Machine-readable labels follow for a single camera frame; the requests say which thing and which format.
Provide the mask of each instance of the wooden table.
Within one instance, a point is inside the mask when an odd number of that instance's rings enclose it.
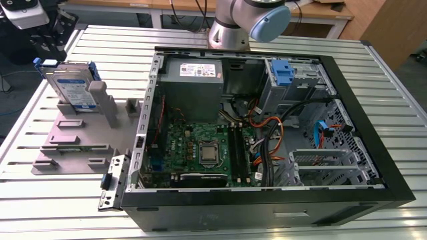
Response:
[[[178,15],[202,16],[195,0],[174,0]],[[173,15],[170,0],[70,0],[66,10],[106,11],[122,13],[151,14],[153,27],[162,29],[162,15]],[[207,1],[207,16],[215,17],[217,0]],[[300,10],[292,12],[292,22],[300,20]],[[328,34],[329,39],[338,39],[346,27],[348,21],[354,19],[354,15],[345,7],[342,12],[332,10],[330,4],[313,2],[302,7],[302,23],[333,25]]]

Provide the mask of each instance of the green motherboard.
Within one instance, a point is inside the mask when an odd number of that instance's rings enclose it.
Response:
[[[242,155],[241,164],[233,163],[234,145],[230,145],[230,132],[241,131]],[[166,154],[162,160],[151,157],[151,163],[157,166],[154,175],[163,175],[154,179],[163,187],[169,187],[167,174],[202,173],[225,174],[229,178],[227,187],[254,187],[255,172],[251,172],[250,163],[250,139],[254,138],[255,131],[251,127],[239,127],[225,124],[170,124],[167,128]],[[247,177],[237,178],[237,171],[246,168]]]

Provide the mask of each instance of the motherboard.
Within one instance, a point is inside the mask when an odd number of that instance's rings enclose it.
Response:
[[[153,172],[145,178],[155,188],[257,186],[250,161],[254,136],[254,128],[239,125],[170,124],[166,154],[151,156]]]

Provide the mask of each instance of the cpu socket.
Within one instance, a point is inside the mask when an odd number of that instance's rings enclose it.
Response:
[[[215,165],[218,164],[219,155],[219,142],[218,141],[199,141],[199,164]]]

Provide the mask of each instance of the slotted metal tabletop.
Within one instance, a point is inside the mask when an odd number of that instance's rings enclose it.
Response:
[[[69,60],[97,62],[117,101],[143,98],[155,46],[206,48],[207,37],[90,25],[73,35]],[[31,173],[59,114],[59,99],[45,80],[0,147],[0,239],[427,239],[427,115],[376,50],[360,41],[288,36],[250,46],[336,58],[417,200],[336,227],[143,232],[125,212],[98,212],[101,174]]]

